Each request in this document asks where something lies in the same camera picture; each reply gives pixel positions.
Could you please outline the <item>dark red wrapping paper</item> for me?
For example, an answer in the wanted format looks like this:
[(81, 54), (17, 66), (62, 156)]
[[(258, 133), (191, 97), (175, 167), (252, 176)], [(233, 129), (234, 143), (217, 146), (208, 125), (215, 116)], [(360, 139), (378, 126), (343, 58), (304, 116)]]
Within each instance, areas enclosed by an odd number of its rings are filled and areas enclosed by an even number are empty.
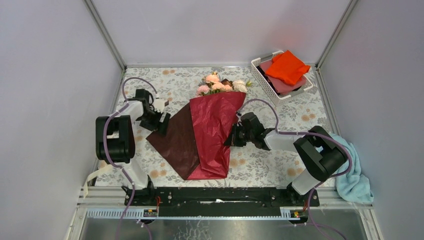
[(222, 92), (192, 98), (168, 122), (166, 134), (146, 140), (183, 180), (225, 179), (230, 147), (225, 145), (238, 118), (244, 92)]

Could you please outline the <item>white fake rose stem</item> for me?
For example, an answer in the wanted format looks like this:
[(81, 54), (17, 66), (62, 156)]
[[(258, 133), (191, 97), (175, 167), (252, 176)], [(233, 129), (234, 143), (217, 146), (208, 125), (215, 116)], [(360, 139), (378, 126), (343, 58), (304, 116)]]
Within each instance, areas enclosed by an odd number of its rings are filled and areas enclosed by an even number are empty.
[(235, 92), (247, 93), (248, 88), (252, 86), (252, 82), (248, 80), (247, 82), (243, 80), (235, 80), (232, 82), (232, 89)]

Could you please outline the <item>white plastic basket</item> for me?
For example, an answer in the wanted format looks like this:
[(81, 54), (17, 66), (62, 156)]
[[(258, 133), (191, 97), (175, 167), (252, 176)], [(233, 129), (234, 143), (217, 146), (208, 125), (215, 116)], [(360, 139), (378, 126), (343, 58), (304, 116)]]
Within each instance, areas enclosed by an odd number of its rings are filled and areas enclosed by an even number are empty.
[(307, 74), (304, 74), (293, 86), (266, 75), (266, 70), (273, 63), (273, 58), (283, 53), (284, 51), (282, 50), (275, 51), (270, 55), (255, 58), (250, 62), (252, 75), (275, 106), (306, 93), (314, 86)]

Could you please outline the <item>pink fake flower stem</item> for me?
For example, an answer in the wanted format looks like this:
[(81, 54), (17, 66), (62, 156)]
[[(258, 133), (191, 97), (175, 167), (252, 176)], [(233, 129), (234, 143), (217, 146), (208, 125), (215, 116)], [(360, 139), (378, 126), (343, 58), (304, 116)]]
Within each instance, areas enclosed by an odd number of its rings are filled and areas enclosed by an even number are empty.
[(222, 78), (217, 72), (204, 76), (199, 83), (195, 96), (204, 97), (207, 95), (226, 93), (234, 91), (233, 82)]

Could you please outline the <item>cream ribbon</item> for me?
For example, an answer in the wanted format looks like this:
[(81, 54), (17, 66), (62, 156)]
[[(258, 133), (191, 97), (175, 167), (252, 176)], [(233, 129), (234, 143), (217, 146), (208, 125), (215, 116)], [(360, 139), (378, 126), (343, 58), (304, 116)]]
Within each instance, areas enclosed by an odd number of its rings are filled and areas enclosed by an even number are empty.
[(99, 168), (99, 169), (95, 170), (94, 172), (90, 173), (90, 174), (87, 176), (87, 178), (86, 178), (86, 180), (85, 180), (85, 182), (84, 182), (84, 184), (83, 184), (83, 186), (82, 186), (82, 198), (83, 198), (83, 199), (85, 199), (85, 198), (88, 196), (88, 194), (89, 194), (89, 186), (88, 186), (88, 183), (89, 183), (90, 181), (94, 180), (94, 179), (95, 179), (95, 178), (97, 178), (98, 176), (101, 176), (101, 175), (103, 175), (103, 174), (105, 174), (105, 173), (107, 173), (107, 172), (111, 171), (113, 168), (114, 168), (114, 167), (113, 167), (112, 165), (110, 165), (110, 164), (106, 164), (106, 165), (104, 165), (103, 167), (101, 167), (101, 168)]

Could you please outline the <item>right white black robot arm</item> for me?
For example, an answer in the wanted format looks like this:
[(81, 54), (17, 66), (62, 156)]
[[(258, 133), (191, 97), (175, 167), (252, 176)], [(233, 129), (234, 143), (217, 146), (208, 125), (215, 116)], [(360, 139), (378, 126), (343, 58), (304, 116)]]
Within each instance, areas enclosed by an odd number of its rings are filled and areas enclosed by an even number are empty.
[(314, 187), (335, 176), (344, 163), (352, 161), (343, 145), (334, 140), (321, 126), (306, 132), (282, 132), (265, 128), (258, 117), (248, 112), (241, 116), (230, 131), (225, 146), (244, 147), (252, 143), (265, 151), (283, 150), (299, 155), (305, 170), (287, 186), (287, 201), (301, 205)]

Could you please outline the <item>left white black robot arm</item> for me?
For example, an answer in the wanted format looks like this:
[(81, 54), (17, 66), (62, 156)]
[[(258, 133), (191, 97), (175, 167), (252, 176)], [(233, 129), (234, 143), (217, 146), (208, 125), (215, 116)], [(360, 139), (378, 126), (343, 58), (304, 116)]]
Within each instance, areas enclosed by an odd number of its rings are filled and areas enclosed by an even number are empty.
[(167, 134), (171, 115), (165, 112), (169, 101), (154, 98), (145, 89), (137, 89), (135, 97), (124, 101), (122, 108), (108, 116), (99, 116), (95, 121), (96, 156), (114, 168), (123, 170), (129, 186), (137, 190), (136, 199), (144, 206), (152, 204), (155, 192), (149, 188), (150, 177), (141, 165), (132, 160), (136, 153), (134, 126)]

